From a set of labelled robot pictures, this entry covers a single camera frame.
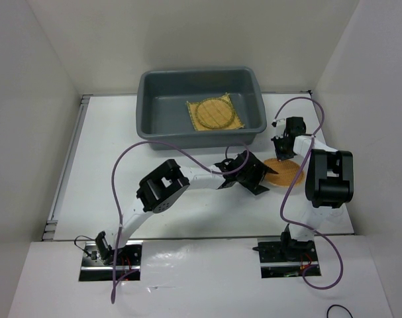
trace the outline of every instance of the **orange circular pad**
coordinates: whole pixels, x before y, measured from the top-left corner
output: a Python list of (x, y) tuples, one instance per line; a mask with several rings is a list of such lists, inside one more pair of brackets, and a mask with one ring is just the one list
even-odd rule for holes
[[(264, 161), (264, 164), (269, 166), (279, 174), (266, 174), (265, 179), (279, 187), (289, 187), (296, 173), (299, 170), (299, 165), (291, 160), (278, 161), (277, 158), (270, 158)], [(298, 186), (304, 180), (305, 173), (301, 172), (295, 186)]]
[(208, 98), (198, 104), (195, 117), (198, 122), (210, 129), (222, 129), (230, 126), (236, 113), (232, 105), (221, 98)]

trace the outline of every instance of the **gray bin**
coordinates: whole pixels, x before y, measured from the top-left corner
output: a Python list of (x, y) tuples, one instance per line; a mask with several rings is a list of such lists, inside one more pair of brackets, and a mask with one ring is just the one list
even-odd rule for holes
[[(245, 125), (236, 130), (196, 131), (186, 102), (202, 101), (229, 93)], [(136, 130), (146, 140), (166, 141), (180, 148), (251, 144), (267, 127), (260, 86), (250, 68), (146, 72), (137, 93)], [(169, 149), (150, 144), (153, 149)]]

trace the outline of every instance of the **white floor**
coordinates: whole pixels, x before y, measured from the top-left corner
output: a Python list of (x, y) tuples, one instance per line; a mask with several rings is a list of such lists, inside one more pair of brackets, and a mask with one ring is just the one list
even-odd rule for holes
[[(270, 140), (271, 122), (279, 107), (288, 99), (308, 94), (264, 94), (268, 128), (259, 134), (250, 150), (261, 160), (275, 157)], [(78, 235), (95, 237), (99, 231), (118, 225), (118, 213), (111, 192), (111, 170), (119, 154), (141, 141), (135, 127), (136, 96), (91, 97), (75, 157), (64, 180), (54, 211), (58, 226), (56, 240), (72, 240)], [(318, 125), (310, 101), (289, 104), (281, 117), (302, 116), (307, 132)], [(324, 141), (320, 132), (318, 139)], [(242, 152), (232, 148), (231, 153)], [(189, 150), (206, 165), (220, 162), (224, 148)], [(168, 158), (180, 165), (194, 163), (176, 151), (153, 151), (142, 145), (123, 158), (117, 170), (116, 186), (123, 211), (129, 208), (139, 181)], [(280, 235), (285, 223), (279, 217), (279, 207), (285, 189), (264, 184), (270, 191), (254, 197), (239, 185), (219, 191), (187, 191), (164, 213), (151, 217), (132, 238), (197, 238), (197, 237), (257, 237)], [(304, 185), (296, 188), (287, 203), (286, 215), (298, 219), (311, 204), (305, 199)], [(324, 233), (353, 233), (345, 206), (335, 210), (332, 221), (323, 223)]]
[[(353, 316), (392, 317), (367, 242), (360, 236), (331, 238), (344, 259), (344, 276), (331, 290), (308, 287), (302, 278), (261, 279), (254, 238), (146, 241), (141, 279), (118, 286), (78, 282), (82, 252), (72, 242), (32, 243), (9, 318), (34, 317), (326, 317), (338, 303)], [(331, 246), (316, 239), (325, 286), (338, 276)], [(348, 318), (335, 309), (329, 317)]]

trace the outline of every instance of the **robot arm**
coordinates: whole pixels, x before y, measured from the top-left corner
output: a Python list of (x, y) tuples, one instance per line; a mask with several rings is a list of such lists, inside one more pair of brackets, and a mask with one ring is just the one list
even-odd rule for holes
[[(245, 162), (247, 156), (243, 168), (231, 173)], [(277, 173), (247, 151), (235, 159), (225, 159), (210, 166), (209, 169), (180, 167), (174, 159), (169, 159), (143, 178), (129, 212), (123, 216), (118, 248), (123, 248), (129, 237), (147, 219), (169, 209), (186, 190), (225, 189), (238, 182), (258, 195), (269, 190), (260, 185), (264, 176)], [(220, 171), (222, 174), (214, 174), (212, 171)], [(106, 264), (112, 262), (117, 239), (117, 228), (102, 231), (95, 239), (101, 259)]]
[[(287, 160), (295, 155), (306, 157), (312, 136), (305, 135), (306, 126), (302, 117), (290, 117), (273, 122), (274, 146), (278, 160)], [(305, 195), (312, 207), (304, 213), (299, 222), (318, 229), (333, 209), (349, 202), (354, 194), (354, 172), (352, 153), (339, 151), (314, 140), (311, 151)], [(282, 252), (291, 258), (309, 250), (314, 232), (289, 224), (281, 234)]]

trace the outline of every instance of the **yellow cloth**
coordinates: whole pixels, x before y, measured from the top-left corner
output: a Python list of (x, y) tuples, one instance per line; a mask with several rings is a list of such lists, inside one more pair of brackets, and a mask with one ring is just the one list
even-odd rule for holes
[(208, 98), (199, 103), (186, 102), (193, 127), (197, 131), (217, 131), (244, 127), (233, 107), (230, 96)]

